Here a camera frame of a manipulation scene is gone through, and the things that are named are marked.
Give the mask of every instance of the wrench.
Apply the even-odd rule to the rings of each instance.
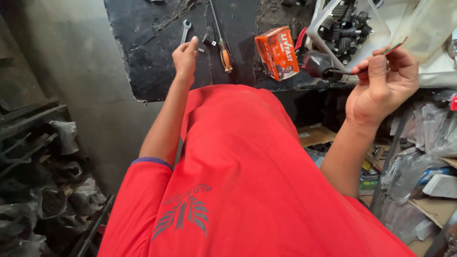
[[[184,25],[184,32],[182,33],[181,44],[184,44],[186,42],[187,31],[191,28],[192,23],[189,22],[189,25],[187,25],[187,20],[184,20],[182,24]]]

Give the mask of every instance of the concrete wall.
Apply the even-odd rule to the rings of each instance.
[[[48,97],[67,104],[102,189],[115,193],[162,103],[137,102],[103,0],[12,0],[1,11]]]

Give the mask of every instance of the black workbench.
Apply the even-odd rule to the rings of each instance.
[[[201,42],[206,26],[215,28],[209,0],[105,0],[105,7],[119,46],[135,98],[145,102],[165,99],[175,76],[171,53],[181,43],[183,21],[192,23],[187,39]],[[304,69],[292,78],[276,81],[262,71],[254,37],[272,28],[287,26],[297,17],[301,27],[311,22],[315,2],[285,7],[280,0],[213,0],[222,36],[233,56],[234,71],[224,72],[217,46],[199,43],[193,88],[211,84],[245,84],[271,91],[326,88]]]

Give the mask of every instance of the orange box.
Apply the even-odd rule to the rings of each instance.
[[[274,28],[255,37],[255,44],[272,78],[285,80],[300,71],[288,26]]]

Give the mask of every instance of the orange screwdriver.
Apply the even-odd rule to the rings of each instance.
[[[213,11],[214,21],[216,22],[216,28],[218,29],[219,35],[219,50],[221,51],[221,61],[222,65],[224,65],[225,72],[230,73],[233,70],[232,67],[232,56],[230,56],[229,48],[227,42],[222,39],[221,31],[219,30],[218,19],[216,18],[216,13],[214,12],[213,2],[209,0],[209,4],[211,5],[211,10]]]

